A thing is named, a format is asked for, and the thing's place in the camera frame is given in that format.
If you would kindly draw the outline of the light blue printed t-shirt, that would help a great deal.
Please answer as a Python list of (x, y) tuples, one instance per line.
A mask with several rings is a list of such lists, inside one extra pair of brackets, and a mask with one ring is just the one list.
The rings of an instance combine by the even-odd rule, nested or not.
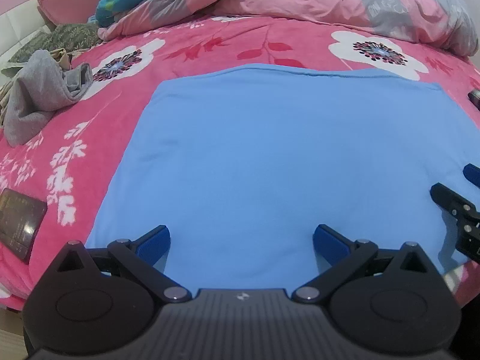
[(162, 82), (108, 186), (89, 248), (168, 227), (164, 272), (191, 291), (293, 291), (326, 264), (326, 224), (396, 249), (417, 242), (450, 272), (466, 262), (432, 201), (472, 202), (479, 129), (437, 84), (379, 69), (249, 64)]

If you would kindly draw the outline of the black smartphone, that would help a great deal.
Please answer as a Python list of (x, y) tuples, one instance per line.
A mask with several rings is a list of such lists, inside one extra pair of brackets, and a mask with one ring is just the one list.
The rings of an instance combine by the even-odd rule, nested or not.
[(1, 192), (1, 243), (28, 263), (35, 237), (47, 213), (47, 203), (5, 188)]

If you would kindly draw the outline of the pink floral bed blanket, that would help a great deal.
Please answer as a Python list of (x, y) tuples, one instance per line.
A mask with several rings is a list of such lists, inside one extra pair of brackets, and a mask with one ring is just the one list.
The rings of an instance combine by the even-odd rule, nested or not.
[(31, 258), (1, 249), (1, 306), (20, 309), (69, 238), (86, 239), (137, 120), (158, 84), (246, 63), (319, 71), (379, 68), (442, 86), (472, 119), (479, 85), (469, 62), (421, 44), (295, 19), (214, 16), (124, 37), (78, 58), (94, 82), (29, 142), (1, 144), (1, 186), (47, 201)]

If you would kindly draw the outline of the pink and grey quilt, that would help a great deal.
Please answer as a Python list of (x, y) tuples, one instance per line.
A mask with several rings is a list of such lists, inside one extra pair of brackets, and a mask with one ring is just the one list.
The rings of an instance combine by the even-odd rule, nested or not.
[(105, 41), (175, 24), (209, 10), (223, 16), (271, 16), (339, 24), (470, 57), (479, 35), (463, 0), (144, 0), (99, 27)]

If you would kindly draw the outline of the grey folded garment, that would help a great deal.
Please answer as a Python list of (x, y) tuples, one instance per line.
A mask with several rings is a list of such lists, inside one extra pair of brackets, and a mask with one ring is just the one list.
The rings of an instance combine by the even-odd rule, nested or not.
[(3, 135), (11, 147), (38, 135), (57, 111), (77, 104), (93, 83), (92, 68), (82, 63), (62, 78), (49, 76), (33, 84), (15, 84), (4, 119)]

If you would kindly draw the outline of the green patterned pillow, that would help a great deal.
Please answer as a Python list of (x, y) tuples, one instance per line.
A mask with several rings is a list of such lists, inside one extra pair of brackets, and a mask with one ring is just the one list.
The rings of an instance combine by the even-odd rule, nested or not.
[(101, 43), (96, 24), (61, 24), (51, 33), (41, 28), (6, 62), (1, 62), (1, 74), (12, 78), (37, 50), (47, 50), (62, 69), (70, 70), (75, 56)]

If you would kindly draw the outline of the pink pillow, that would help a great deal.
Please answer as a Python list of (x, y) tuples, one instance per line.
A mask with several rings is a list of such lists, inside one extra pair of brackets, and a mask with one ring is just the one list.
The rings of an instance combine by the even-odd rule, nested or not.
[(40, 12), (49, 22), (85, 24), (95, 14), (100, 0), (37, 0)]

